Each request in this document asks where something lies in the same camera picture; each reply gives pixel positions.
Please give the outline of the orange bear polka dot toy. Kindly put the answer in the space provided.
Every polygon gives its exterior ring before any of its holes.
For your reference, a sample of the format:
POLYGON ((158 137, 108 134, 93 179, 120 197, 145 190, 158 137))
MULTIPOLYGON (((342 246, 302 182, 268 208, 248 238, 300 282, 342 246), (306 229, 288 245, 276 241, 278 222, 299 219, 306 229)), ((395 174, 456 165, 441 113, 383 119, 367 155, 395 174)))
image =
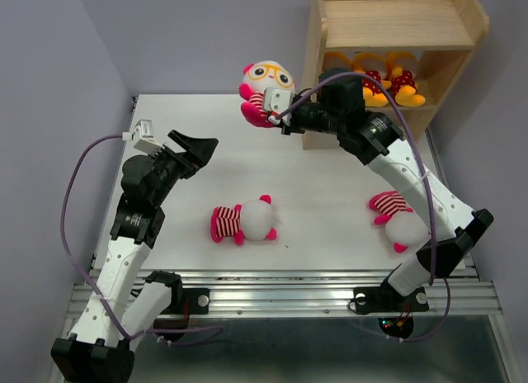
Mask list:
POLYGON ((321 72, 327 72, 332 69, 345 69, 349 71, 351 69, 351 61, 342 52, 328 51, 323 56, 321 72))

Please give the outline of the white glasses doll striped shirt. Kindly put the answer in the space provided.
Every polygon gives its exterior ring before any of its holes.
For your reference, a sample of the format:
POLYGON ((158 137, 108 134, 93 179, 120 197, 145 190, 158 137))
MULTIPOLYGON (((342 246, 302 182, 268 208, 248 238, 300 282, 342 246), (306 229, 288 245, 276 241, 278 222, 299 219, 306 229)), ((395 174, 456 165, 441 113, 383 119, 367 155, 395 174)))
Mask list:
POLYGON ((268 88, 295 92, 296 81, 281 64, 273 60, 249 64, 243 70, 243 81, 238 87, 238 94, 243 99, 240 110, 244 119, 255 127, 274 126, 268 121, 268 113, 262 107, 264 92, 268 88))

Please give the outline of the white doll face down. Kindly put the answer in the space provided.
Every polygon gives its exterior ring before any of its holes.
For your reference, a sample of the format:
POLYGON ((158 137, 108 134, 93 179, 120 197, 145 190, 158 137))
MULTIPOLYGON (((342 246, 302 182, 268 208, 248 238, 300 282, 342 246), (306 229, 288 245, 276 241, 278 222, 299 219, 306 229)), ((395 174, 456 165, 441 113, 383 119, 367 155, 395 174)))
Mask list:
POLYGON ((210 217, 210 237, 215 243, 232 238, 238 246, 249 241, 277 239, 277 212, 269 194, 233 207, 217 206, 210 217))
POLYGON ((368 207, 377 214, 374 225, 384 227, 396 253, 420 247, 430 239, 428 227, 399 192, 392 190, 376 194, 369 199, 368 207))

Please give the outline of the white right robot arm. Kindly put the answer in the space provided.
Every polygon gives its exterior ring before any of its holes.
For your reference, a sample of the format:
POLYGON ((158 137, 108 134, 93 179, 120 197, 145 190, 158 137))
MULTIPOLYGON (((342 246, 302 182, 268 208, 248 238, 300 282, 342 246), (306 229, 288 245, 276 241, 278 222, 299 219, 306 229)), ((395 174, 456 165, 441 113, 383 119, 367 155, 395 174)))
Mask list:
POLYGON ((331 69, 300 95, 265 93, 268 120, 285 135, 315 131, 335 135, 339 146, 381 176, 414 209, 431 233, 416 253, 384 280, 379 298, 397 309, 426 282, 447 278, 491 226, 486 209, 475 210, 455 196, 424 165, 408 125, 366 108, 363 73, 331 69))

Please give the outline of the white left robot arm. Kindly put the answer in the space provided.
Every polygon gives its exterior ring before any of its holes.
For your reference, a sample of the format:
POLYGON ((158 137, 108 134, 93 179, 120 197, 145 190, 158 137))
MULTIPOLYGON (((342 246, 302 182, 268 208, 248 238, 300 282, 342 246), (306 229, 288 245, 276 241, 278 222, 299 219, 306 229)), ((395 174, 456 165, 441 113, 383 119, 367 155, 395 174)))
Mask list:
POLYGON ((182 150, 158 143, 148 125, 116 135, 138 154, 122 165, 121 189, 107 243, 105 262, 97 279, 71 263, 92 288, 92 294, 68 337, 54 341, 50 355, 67 382, 126 382, 134 369, 135 351, 152 334, 167 345, 192 332, 155 329, 164 312, 184 310, 182 279, 155 271, 134 300, 131 292, 163 226, 162 204, 177 181, 194 176, 213 156, 216 138, 193 138, 171 130, 169 139, 182 150))

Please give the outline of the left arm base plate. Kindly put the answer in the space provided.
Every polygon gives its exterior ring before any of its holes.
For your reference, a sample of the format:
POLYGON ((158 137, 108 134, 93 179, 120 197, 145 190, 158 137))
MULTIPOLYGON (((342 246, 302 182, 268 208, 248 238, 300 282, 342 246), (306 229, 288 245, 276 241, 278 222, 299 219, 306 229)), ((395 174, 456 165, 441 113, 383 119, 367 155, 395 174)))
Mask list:
POLYGON ((169 306, 161 315, 205 315, 209 313, 210 289, 206 287, 183 288, 181 294, 174 292, 169 306))

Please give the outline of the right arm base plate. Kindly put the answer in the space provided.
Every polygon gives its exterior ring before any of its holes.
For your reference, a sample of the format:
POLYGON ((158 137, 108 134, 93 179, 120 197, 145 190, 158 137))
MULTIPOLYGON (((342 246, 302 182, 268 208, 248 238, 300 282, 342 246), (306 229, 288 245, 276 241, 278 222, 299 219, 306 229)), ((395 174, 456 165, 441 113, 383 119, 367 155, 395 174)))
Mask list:
POLYGON ((353 290, 348 309, 359 315, 372 313, 427 312, 429 304, 425 289, 418 287, 408 296, 382 286, 360 286, 353 290))

